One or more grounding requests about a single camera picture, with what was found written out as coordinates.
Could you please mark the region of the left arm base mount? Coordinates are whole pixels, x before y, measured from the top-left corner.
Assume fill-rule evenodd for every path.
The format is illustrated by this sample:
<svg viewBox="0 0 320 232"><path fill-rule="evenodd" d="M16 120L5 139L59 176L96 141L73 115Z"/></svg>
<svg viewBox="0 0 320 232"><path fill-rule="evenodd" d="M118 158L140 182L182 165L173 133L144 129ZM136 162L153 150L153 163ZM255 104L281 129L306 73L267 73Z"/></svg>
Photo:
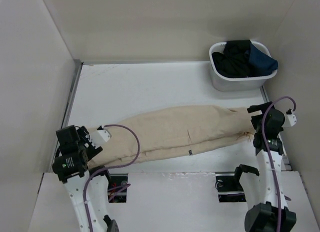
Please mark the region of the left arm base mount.
<svg viewBox="0 0 320 232"><path fill-rule="evenodd" d="M126 203L127 189L123 189L128 184L128 174L111 174L108 185L108 201L110 203Z"/></svg>

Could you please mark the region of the beige trousers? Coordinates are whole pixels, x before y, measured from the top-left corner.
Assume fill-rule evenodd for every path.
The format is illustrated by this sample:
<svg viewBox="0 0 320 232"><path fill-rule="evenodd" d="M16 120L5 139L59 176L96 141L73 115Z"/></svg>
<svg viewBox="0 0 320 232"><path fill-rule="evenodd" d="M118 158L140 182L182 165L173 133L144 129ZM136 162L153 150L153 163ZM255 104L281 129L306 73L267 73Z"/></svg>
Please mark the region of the beige trousers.
<svg viewBox="0 0 320 232"><path fill-rule="evenodd" d="M139 114L108 128L111 138L89 168L197 155L237 144L255 133L246 108L170 107Z"/></svg>

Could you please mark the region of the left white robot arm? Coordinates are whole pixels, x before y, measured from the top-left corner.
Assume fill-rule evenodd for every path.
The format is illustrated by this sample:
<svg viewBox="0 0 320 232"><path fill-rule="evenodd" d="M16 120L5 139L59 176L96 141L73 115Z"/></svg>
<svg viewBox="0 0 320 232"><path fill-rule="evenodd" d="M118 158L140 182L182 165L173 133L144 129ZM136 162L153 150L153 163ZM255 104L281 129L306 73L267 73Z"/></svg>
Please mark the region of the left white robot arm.
<svg viewBox="0 0 320 232"><path fill-rule="evenodd" d="M103 128L67 126L56 131L59 142L52 164L73 205L82 232L117 232L119 227L108 212L108 190L112 178L104 167L89 169L89 161L102 152L111 135Z"/></svg>

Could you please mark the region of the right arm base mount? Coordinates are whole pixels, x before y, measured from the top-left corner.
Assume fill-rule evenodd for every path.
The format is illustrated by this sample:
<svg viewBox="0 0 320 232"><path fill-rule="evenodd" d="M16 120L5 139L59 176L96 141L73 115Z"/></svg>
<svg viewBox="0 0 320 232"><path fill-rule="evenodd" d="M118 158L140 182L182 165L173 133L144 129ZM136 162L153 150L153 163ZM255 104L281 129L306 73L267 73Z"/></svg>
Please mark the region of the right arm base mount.
<svg viewBox="0 0 320 232"><path fill-rule="evenodd" d="M245 203L246 197L234 174L216 174L215 188L220 203Z"/></svg>

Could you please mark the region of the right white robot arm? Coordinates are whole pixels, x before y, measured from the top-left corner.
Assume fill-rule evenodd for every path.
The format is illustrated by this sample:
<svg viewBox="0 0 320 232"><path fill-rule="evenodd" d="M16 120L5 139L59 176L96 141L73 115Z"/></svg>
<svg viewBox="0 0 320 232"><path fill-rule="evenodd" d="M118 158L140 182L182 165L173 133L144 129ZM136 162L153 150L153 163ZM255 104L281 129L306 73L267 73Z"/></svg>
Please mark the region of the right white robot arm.
<svg viewBox="0 0 320 232"><path fill-rule="evenodd" d="M284 148L279 133L296 124L294 110L286 113L275 109L272 102L250 106L255 130L253 146L258 168L240 164L232 184L243 190L247 203L244 229L247 232L290 232L297 216L288 209L281 185Z"/></svg>

